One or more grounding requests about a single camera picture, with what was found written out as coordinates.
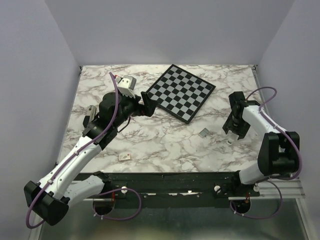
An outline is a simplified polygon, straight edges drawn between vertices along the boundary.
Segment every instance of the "white wall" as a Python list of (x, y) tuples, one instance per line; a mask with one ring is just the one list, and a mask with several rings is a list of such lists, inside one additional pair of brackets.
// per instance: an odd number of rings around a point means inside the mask
[(0, 239), (26, 240), (24, 186), (55, 164), (79, 67), (43, 0), (0, 7)]
[(46, 0), (75, 59), (257, 64), (294, 0)]
[(271, 115), (300, 135), (301, 181), (320, 236), (319, 13), (319, 0), (294, 2), (258, 65), (258, 77), (263, 86), (278, 89), (278, 95), (268, 104)]

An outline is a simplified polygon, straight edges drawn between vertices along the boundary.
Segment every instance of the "white square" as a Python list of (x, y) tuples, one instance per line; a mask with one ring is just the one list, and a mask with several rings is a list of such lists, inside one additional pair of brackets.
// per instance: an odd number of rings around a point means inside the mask
[(196, 89), (196, 90), (194, 90), (194, 92), (193, 92), (194, 94), (197, 94), (197, 95), (200, 95), (200, 93), (201, 93), (201, 91), (200, 90), (198, 90), (198, 89)]
[(204, 87), (204, 88), (205, 88), (207, 85), (208, 85), (208, 84), (206, 84), (205, 82), (201, 82), (201, 83), (200, 83), (200, 86), (201, 86), (201, 87)]
[(198, 96), (195, 100), (197, 100), (199, 103), (201, 103), (204, 99), (200, 96)]
[(170, 104), (173, 105), (173, 106), (175, 106), (177, 103), (178, 102), (176, 100), (174, 100), (174, 99), (172, 99), (171, 102), (170, 102)]
[(179, 100), (179, 103), (182, 104), (182, 105), (184, 105), (186, 102), (187, 102), (187, 101), (184, 100), (183, 98), (181, 98), (181, 99)]
[(173, 99), (176, 95), (174, 93), (170, 92), (170, 94), (168, 96), (169, 96), (169, 98)]
[(182, 118), (185, 119), (185, 120), (189, 120), (191, 116), (188, 114), (188, 113), (185, 113)]
[(191, 96), (193, 94), (193, 92), (192, 91), (190, 91), (190, 90), (188, 90), (188, 91), (186, 91), (186, 93), (185, 93), (185, 95), (187, 95), (187, 96)]
[(173, 87), (173, 86), (168, 86), (168, 87), (167, 87), (167, 90), (168, 90), (169, 92), (172, 92), (172, 91), (174, 90), (174, 87)]
[(166, 90), (166, 89), (165, 89), (164, 87), (160, 87), (158, 91), (159, 91), (160, 93), (164, 93), (165, 90)]
[(183, 111), (183, 112), (186, 112), (188, 109), (189, 108), (187, 108), (186, 106), (182, 106), (180, 110)]
[(163, 101), (160, 105), (166, 108), (169, 105), (169, 103), (167, 101)]
[(185, 89), (191, 88), (191, 86), (190, 86), (189, 84), (186, 84), (186, 85), (184, 85), (183, 87), (184, 87)]
[(205, 88), (205, 89), (202, 90), (202, 92), (207, 95), (210, 91)]
[(197, 79), (196, 79), (194, 76), (192, 76), (192, 77), (190, 78), (190, 80), (191, 80), (192, 82), (195, 82)]
[(160, 96), (160, 98), (161, 98), (162, 100), (166, 100), (167, 97), (168, 97), (168, 96), (165, 95), (165, 94), (161, 94), (161, 96)]
[(172, 108), (171, 110), (173, 113), (177, 114), (179, 112), (179, 108), (177, 108), (176, 106), (174, 108)]
[(189, 107), (189, 109), (192, 110), (192, 111), (195, 111), (195, 110), (197, 109), (197, 107), (192, 104), (192, 105)]
[(177, 95), (178, 97), (182, 98), (185, 94), (184, 94), (182, 91), (180, 91), (180, 92), (178, 92), (176, 95)]

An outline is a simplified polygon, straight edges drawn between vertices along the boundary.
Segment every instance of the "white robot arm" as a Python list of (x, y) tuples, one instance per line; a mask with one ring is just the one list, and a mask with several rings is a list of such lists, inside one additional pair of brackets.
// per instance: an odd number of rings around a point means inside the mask
[(229, 96), (231, 113), (223, 125), (227, 134), (232, 131), (243, 139), (250, 126), (263, 138), (257, 162), (239, 172), (242, 184), (250, 185), (272, 175), (287, 175), (299, 169), (299, 158), (285, 132), (299, 148), (299, 135), (288, 132), (274, 122), (255, 100), (246, 100), (242, 91)]
[(155, 112), (157, 102), (151, 100), (147, 93), (141, 92), (144, 104), (139, 103), (141, 97), (134, 95), (135, 78), (117, 77), (114, 84), (116, 81), (121, 94), (114, 121), (111, 119), (117, 94), (110, 92), (104, 95), (99, 113), (86, 126), (71, 152), (37, 183), (29, 181), (24, 187), (27, 205), (50, 225), (58, 223), (71, 205), (101, 193), (105, 181), (95, 174), (82, 182), (71, 183), (86, 164), (117, 136), (118, 127), (131, 116), (151, 117)]

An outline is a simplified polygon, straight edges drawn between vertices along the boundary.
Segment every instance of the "chessboard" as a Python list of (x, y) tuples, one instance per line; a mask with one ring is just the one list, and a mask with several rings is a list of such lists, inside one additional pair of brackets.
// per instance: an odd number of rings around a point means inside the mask
[(189, 124), (215, 88), (173, 64), (146, 92), (158, 107)]

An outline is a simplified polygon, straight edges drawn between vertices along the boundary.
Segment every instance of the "marble surface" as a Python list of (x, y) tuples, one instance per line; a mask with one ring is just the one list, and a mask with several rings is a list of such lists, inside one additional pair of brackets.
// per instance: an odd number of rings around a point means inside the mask
[[(83, 118), (89, 105), (98, 107), (104, 94), (114, 91), (109, 72), (137, 78), (135, 94), (146, 91), (170, 65), (84, 66), (69, 119), (60, 160), (73, 148), (82, 134)], [(136, 116), (129, 126), (94, 159), (82, 173), (103, 172), (222, 172), (237, 171), (257, 160), (261, 139), (250, 128), (247, 136), (227, 144), (222, 131), (229, 113), (229, 94), (245, 95), (257, 88), (250, 66), (179, 65), (179, 67), (216, 86), (190, 124), (185, 124), (157, 108), (149, 118)], [(253, 96), (259, 102), (260, 96)], [(201, 138), (198, 133), (210, 133)], [(119, 161), (120, 153), (131, 160)]]

